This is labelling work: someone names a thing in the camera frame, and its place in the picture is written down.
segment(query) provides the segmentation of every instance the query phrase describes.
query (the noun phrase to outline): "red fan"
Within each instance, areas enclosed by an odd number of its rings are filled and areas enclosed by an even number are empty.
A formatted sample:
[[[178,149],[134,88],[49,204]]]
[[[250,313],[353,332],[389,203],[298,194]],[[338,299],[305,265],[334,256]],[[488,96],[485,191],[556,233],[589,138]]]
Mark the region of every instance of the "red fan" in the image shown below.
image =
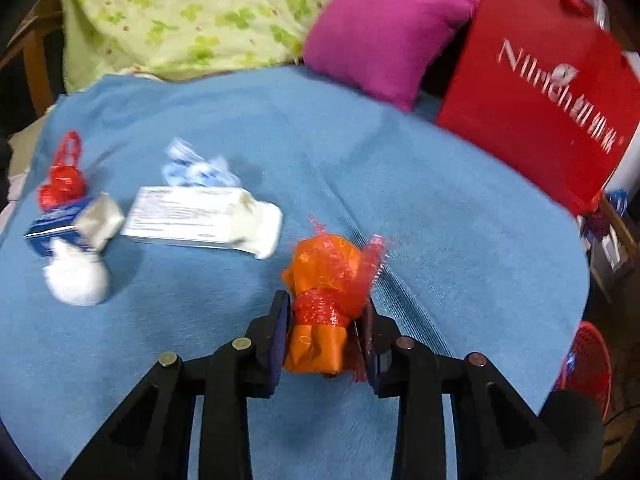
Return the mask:
[[[611,396],[611,363],[607,345],[598,329],[588,321],[580,322],[569,355],[554,387],[575,390],[595,400],[607,415]]]

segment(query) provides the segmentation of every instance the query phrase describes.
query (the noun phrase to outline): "blue towel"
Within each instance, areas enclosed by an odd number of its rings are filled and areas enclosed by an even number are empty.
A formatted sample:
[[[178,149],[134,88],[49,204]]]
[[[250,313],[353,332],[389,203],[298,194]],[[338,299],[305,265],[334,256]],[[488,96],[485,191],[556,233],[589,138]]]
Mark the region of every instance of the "blue towel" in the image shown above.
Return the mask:
[[[312,235],[309,213],[353,242],[391,238],[379,311],[436,352],[484,352],[540,409],[588,291],[574,220],[433,126],[437,107],[427,99],[403,114],[302,67],[184,84],[108,76],[59,102],[0,246],[0,418],[36,472],[58,480],[158,354],[188,360],[243,334]],[[91,308],[57,302],[22,235],[71,129],[91,192],[110,193],[125,213],[138,187],[162,184],[176,135],[222,154],[249,192],[282,209],[276,253],[259,261],[116,237],[103,253],[111,297]],[[272,399],[249,403],[255,478],[388,479],[396,420],[396,401],[366,384],[284,372]]]

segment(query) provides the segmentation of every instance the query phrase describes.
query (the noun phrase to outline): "metal rivet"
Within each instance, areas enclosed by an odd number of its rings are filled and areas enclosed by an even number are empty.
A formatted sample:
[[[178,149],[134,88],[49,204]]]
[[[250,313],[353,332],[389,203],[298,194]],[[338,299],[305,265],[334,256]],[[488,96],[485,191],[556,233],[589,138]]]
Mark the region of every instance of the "metal rivet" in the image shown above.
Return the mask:
[[[251,346],[251,340],[248,337],[238,337],[233,340],[231,346],[236,350],[246,350]]]
[[[173,352],[162,352],[158,358],[158,362],[165,368],[168,368],[178,360],[178,356]]]
[[[398,348],[402,348],[403,350],[411,350],[411,348],[415,346],[415,341],[409,336],[401,335],[398,339],[396,339],[396,344],[398,345]]]
[[[472,352],[469,354],[469,362],[473,366],[484,366],[486,364],[486,357],[480,352]]]

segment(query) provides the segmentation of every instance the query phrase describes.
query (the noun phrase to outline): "magenta cushion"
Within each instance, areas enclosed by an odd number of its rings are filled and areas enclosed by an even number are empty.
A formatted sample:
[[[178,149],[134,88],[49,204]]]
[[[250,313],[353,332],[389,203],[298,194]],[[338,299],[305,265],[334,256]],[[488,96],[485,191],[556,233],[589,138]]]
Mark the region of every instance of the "magenta cushion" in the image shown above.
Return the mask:
[[[306,38],[315,72],[408,112],[433,59],[479,0],[332,0]]]

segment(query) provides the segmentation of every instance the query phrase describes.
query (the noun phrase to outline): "white cloth ball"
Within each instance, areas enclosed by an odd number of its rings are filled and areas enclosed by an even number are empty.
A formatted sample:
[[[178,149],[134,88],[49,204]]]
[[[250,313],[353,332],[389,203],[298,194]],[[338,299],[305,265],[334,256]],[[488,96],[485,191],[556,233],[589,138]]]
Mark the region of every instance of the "white cloth ball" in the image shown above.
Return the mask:
[[[109,271],[95,253],[83,253],[61,238],[51,241],[53,258],[44,276],[54,297],[73,306],[101,303],[109,290]]]

